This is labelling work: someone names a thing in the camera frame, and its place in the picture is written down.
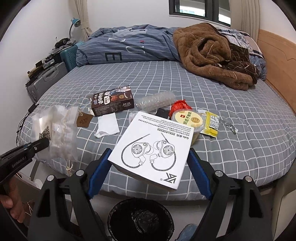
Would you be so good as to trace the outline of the person's left hand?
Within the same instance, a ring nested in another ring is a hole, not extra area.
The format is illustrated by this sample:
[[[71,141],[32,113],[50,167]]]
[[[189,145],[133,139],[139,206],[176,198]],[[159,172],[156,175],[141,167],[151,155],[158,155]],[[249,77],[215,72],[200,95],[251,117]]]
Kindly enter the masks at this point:
[[[13,177],[7,183],[6,194],[1,195],[1,203],[4,208],[10,209],[12,218],[23,223],[26,214],[19,194],[16,178]]]

